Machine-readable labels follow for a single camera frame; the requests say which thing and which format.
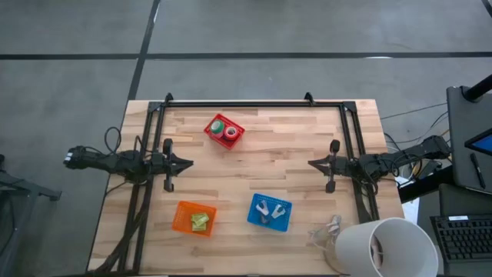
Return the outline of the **black aluminium table frame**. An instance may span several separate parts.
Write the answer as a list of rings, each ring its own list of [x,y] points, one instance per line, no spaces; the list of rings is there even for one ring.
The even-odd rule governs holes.
[[[140,272],[155,275],[327,275],[331,268],[309,239],[309,232],[339,214],[348,225],[375,214],[357,185],[327,178],[308,161],[326,156],[332,139],[350,158],[366,152],[358,123],[359,104],[311,100],[173,101],[128,104],[123,147],[136,135],[144,150],[158,150],[165,139],[174,152],[194,162],[175,177],[173,192],[164,177],[151,182],[140,254]],[[235,141],[211,136],[214,120],[239,131]],[[279,232],[247,221],[254,193],[292,203],[288,230]],[[217,209],[210,237],[176,232],[172,222],[180,201]]]

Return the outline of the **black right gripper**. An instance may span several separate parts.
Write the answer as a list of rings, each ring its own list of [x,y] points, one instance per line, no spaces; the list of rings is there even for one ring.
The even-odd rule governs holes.
[[[320,171],[324,176],[328,176],[328,182],[326,184],[326,193],[333,193],[335,191],[336,182],[334,175],[336,172],[337,154],[340,150],[340,142],[334,139],[330,143],[330,155],[322,159],[310,160],[307,163]]]

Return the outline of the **white cylindrical bucket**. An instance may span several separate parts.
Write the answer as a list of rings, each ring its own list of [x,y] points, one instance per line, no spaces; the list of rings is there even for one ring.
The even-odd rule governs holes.
[[[351,277],[437,277],[437,250],[427,233],[402,218],[344,229],[335,252]]]

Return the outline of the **orange plastic basket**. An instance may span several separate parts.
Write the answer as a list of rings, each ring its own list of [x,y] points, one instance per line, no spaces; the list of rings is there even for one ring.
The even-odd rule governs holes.
[[[172,229],[176,232],[185,234],[210,237],[214,226],[216,212],[217,209],[213,206],[202,205],[196,202],[180,201],[172,222]],[[194,222],[192,221],[192,216],[197,214],[205,214],[208,217],[208,220],[204,223],[204,230],[193,230],[192,226]]]

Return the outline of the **black pen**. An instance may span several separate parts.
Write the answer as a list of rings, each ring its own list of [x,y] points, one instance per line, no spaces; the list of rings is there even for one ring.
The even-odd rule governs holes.
[[[477,175],[477,178],[479,181],[479,185],[483,190],[485,190],[486,184],[484,181],[484,177],[481,173],[480,166],[478,164],[477,156],[474,153],[470,153],[470,160],[471,160],[473,167],[474,167],[474,170],[476,172],[476,175]]]

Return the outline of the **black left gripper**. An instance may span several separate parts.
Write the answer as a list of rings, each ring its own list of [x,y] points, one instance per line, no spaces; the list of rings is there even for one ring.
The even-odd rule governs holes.
[[[163,141],[163,154],[165,156],[166,169],[165,169],[165,180],[164,180],[164,190],[166,192],[173,192],[174,185],[172,183],[172,154],[173,154],[173,141],[170,138],[166,138]],[[185,169],[190,168],[194,162],[192,160],[182,159],[173,155],[173,163],[176,164],[173,166],[173,176],[178,176]]]

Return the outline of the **clear plastic wrap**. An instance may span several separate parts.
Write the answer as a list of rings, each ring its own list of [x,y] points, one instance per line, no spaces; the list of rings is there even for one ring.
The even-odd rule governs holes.
[[[341,233],[341,221],[340,215],[334,215],[332,220],[323,227],[311,230],[308,234],[312,244],[323,251],[334,246],[338,235]]]

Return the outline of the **black pole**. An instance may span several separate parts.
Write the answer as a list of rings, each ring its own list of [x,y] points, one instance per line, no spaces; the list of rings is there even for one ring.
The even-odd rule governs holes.
[[[462,86],[461,94],[469,102],[479,102],[490,90],[492,90],[492,74],[472,87]]]

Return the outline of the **blue plastic basket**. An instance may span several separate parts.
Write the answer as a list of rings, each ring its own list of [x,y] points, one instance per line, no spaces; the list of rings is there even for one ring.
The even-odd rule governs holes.
[[[265,225],[261,222],[261,213],[255,208],[255,206],[261,201],[265,200],[268,204],[270,223]],[[273,219],[271,217],[271,213],[274,211],[276,205],[282,205],[286,209],[286,213],[283,216],[280,216],[277,219]],[[292,212],[292,203],[285,201],[283,199],[278,199],[275,197],[271,197],[269,195],[262,195],[259,193],[254,193],[251,205],[248,211],[247,221],[253,225],[258,225],[260,227],[265,227],[268,229],[273,229],[279,232],[286,232],[288,230],[290,217]]]

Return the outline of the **black keyboard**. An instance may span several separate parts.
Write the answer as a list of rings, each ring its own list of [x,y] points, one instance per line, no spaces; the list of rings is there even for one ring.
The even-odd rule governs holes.
[[[446,263],[492,262],[492,214],[431,216]]]

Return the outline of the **black tripod stand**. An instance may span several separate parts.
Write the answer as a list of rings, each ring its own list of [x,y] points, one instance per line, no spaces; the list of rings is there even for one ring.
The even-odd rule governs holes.
[[[45,196],[50,201],[58,201],[61,191],[48,189],[44,186],[9,175],[4,170],[5,156],[0,154],[0,203],[7,202],[12,216],[12,231],[6,243],[0,248],[0,275],[12,267],[20,245],[20,240],[25,232],[28,220],[32,214],[34,204],[39,196]],[[25,207],[21,215],[15,216],[14,196],[26,198]]]

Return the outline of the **grey laptop stand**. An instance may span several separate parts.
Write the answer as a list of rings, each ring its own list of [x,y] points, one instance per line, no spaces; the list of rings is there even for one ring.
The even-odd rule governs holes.
[[[492,195],[492,156],[464,146],[468,139],[492,128],[492,94],[486,94],[479,102],[469,102],[462,96],[461,88],[449,87],[447,109],[455,183],[467,189]],[[477,156],[486,184],[485,190],[479,185],[470,153]]]

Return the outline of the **blue screen tablet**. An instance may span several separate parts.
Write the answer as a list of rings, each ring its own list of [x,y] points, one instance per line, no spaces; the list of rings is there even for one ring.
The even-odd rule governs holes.
[[[468,139],[464,146],[468,149],[492,156],[492,128]]]

